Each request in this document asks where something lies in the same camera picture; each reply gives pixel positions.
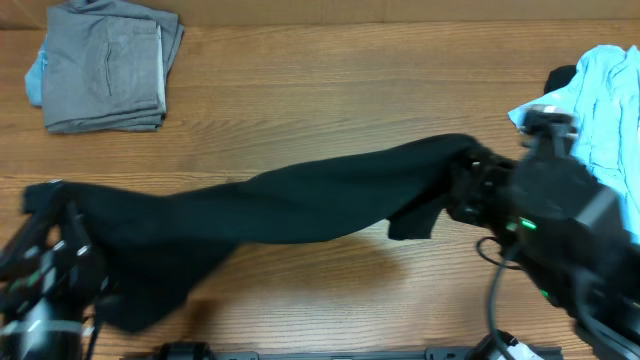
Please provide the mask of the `black polo shirt with logo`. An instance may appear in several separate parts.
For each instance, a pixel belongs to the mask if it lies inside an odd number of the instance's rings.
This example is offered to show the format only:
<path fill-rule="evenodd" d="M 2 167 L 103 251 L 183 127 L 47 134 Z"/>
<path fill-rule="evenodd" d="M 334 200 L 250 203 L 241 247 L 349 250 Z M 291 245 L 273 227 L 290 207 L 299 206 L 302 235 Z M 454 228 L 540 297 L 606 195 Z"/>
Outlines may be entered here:
<path fill-rule="evenodd" d="M 445 134 L 169 196 L 72 183 L 120 289 L 97 315 L 124 331 L 144 330 L 245 243 L 324 242 L 383 220 L 393 240 L 427 239 L 447 204 L 450 166 L 476 147 L 471 136 Z"/>

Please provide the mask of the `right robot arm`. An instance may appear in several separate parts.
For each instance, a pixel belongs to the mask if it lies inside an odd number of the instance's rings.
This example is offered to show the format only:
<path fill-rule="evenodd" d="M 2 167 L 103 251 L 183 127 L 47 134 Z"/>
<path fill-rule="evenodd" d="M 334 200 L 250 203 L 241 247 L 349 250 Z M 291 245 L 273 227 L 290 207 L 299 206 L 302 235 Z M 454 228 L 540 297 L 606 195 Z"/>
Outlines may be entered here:
<path fill-rule="evenodd" d="M 451 166 L 447 212 L 490 230 L 547 301 L 574 320 L 599 359 L 639 356 L 639 247 L 623 226 L 618 194 L 576 160 L 573 117 L 529 108 L 527 155 L 513 161 L 476 147 Z"/>

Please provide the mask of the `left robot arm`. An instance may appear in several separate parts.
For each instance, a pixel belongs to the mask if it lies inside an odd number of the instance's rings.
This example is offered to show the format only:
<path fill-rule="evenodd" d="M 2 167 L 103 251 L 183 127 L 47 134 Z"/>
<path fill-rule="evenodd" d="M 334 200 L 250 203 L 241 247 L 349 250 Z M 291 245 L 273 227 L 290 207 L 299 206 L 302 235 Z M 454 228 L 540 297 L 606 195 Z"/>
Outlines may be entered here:
<path fill-rule="evenodd" d="M 84 312 L 108 285 L 75 203 L 34 212 L 1 251 L 1 357 L 89 359 L 101 321 L 84 345 Z"/>

